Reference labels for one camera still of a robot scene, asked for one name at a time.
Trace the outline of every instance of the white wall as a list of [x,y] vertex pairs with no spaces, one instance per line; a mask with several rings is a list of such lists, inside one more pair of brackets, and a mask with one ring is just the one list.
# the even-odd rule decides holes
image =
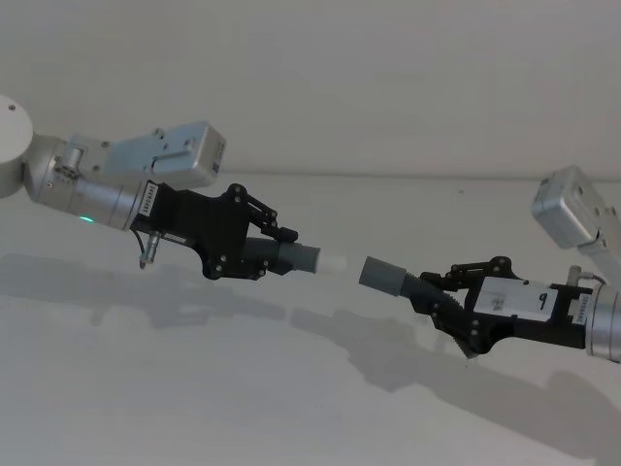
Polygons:
[[208,118],[227,170],[621,180],[618,0],[2,0],[0,92],[64,138]]
[[235,181],[302,242],[350,254],[350,276],[209,283],[172,244],[141,272],[129,233],[3,201],[3,464],[619,464],[617,366],[522,341],[468,362],[355,284],[367,254],[415,273],[506,254],[562,281],[588,262],[530,218],[535,183]]

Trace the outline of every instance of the gray cylindrical object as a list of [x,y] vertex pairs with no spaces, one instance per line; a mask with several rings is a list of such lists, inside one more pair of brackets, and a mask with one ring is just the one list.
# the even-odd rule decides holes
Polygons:
[[399,296],[407,273],[406,269],[374,257],[367,257],[358,282],[377,291]]
[[580,283],[580,274],[582,273],[582,267],[579,265],[573,265],[570,267],[570,271],[567,275],[568,286],[578,286]]
[[24,184],[30,198],[58,211],[84,216],[112,228],[130,227],[144,192],[144,184],[101,183],[85,177],[72,179],[62,170],[67,143],[35,135],[24,155]]
[[294,270],[302,270],[314,274],[317,271],[317,258],[320,251],[320,248],[312,248],[296,243],[281,243],[278,251],[278,260],[291,264]]
[[621,301],[612,286],[602,286],[586,321],[586,350],[613,362],[621,361]]
[[317,271],[317,259],[320,248],[311,248],[297,243],[279,243],[275,240],[248,238],[245,241],[244,258],[247,260],[265,259],[272,268],[290,266],[289,270],[302,270],[314,274]]

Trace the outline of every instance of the white label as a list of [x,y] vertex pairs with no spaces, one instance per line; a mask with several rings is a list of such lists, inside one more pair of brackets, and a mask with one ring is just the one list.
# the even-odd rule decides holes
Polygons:
[[143,202],[141,202],[140,209],[138,210],[139,214],[143,216],[151,215],[151,209],[153,209],[153,201],[155,200],[155,196],[157,195],[157,189],[159,189],[157,184],[153,184],[151,182],[147,183],[147,189],[145,189]]
[[586,312],[593,298],[592,294],[581,294],[578,298],[579,308],[577,313],[573,315],[572,323],[577,325],[586,325]]
[[181,245],[184,245],[185,242],[187,241],[185,238],[182,238],[181,236],[171,235],[170,233],[166,233],[164,235],[164,239],[174,241],[175,243],[179,243]]
[[545,322],[552,316],[558,294],[558,290],[542,283],[487,277],[483,281],[474,311]]

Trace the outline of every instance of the robotic arm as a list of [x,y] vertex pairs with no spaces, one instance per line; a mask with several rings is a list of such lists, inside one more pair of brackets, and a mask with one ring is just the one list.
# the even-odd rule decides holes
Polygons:
[[[240,184],[219,197],[186,190],[212,184],[224,153],[224,138],[205,121],[126,141],[63,141],[33,133],[22,107],[0,96],[0,141],[1,197],[25,185],[36,203],[133,231],[142,268],[161,240],[195,250],[210,280],[344,267],[343,259],[322,261],[319,249],[296,244],[298,233],[279,227],[277,211]],[[267,238],[248,238],[251,224]],[[138,232],[148,235],[145,246]]]
[[[444,276],[405,269],[369,257],[360,284],[408,298],[430,316],[467,357],[488,352],[507,337],[586,349],[621,362],[621,223],[614,207],[577,168],[554,173],[540,184],[532,213],[556,244],[591,257],[613,286],[573,266],[566,284],[519,279],[508,257],[453,265]],[[594,280],[595,287],[579,286]],[[468,291],[464,304],[446,291]]]
[[[591,355],[620,362],[618,291],[603,284],[578,286],[574,272],[570,275],[568,284],[532,283],[513,273],[508,257],[495,257],[453,265],[443,276],[425,272],[417,278],[369,257],[360,284],[408,298],[414,311],[430,316],[467,357],[516,337],[586,349]],[[468,291],[463,305],[445,293],[460,289]]]

